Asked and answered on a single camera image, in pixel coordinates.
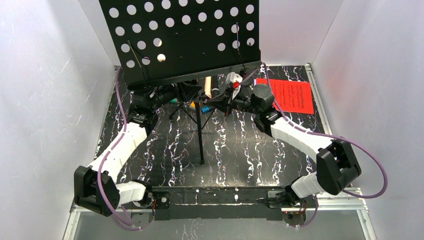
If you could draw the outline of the black handheld microphone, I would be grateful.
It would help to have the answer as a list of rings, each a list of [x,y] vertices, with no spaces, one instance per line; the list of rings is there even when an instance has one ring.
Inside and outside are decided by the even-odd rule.
[[[211,77],[211,96],[212,98],[218,96],[220,94],[219,90],[219,79],[217,76]]]

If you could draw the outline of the black tripod music stand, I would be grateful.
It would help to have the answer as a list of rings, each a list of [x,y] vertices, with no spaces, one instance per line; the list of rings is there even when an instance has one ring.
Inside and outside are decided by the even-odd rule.
[[[257,0],[102,0],[128,90],[261,65]]]

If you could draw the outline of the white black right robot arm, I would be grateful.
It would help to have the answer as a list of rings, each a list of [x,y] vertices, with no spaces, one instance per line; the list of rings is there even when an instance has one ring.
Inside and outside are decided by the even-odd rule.
[[[301,176],[284,188],[277,200],[294,204],[311,195],[339,194],[362,173],[352,145],[339,139],[317,135],[284,117],[274,108],[275,97],[266,84],[257,84],[246,96],[238,85],[206,100],[206,104],[229,115],[233,110],[254,114],[256,128],[270,137],[295,147],[312,159],[316,171]]]

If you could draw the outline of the red sheet music page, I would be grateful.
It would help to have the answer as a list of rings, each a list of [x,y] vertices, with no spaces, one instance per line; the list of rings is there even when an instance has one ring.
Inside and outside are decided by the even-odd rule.
[[[308,82],[270,79],[270,86],[283,111],[314,114],[313,94]]]

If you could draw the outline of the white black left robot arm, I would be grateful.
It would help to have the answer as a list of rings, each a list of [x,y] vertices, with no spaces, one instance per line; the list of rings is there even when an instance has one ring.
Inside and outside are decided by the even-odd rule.
[[[73,175],[74,203],[109,217],[118,206],[142,202],[148,187],[143,181],[118,183],[118,175],[127,160],[154,130],[157,111],[173,99],[194,100],[203,87],[187,82],[136,90],[123,128],[116,138],[88,166],[79,166]]]

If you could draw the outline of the pink microphone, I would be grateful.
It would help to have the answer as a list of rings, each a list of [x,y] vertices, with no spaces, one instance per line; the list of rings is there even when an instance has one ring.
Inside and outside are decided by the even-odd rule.
[[[212,98],[211,90],[212,90],[212,77],[207,76],[205,77],[205,82],[204,82],[204,94],[206,95],[208,99]]]

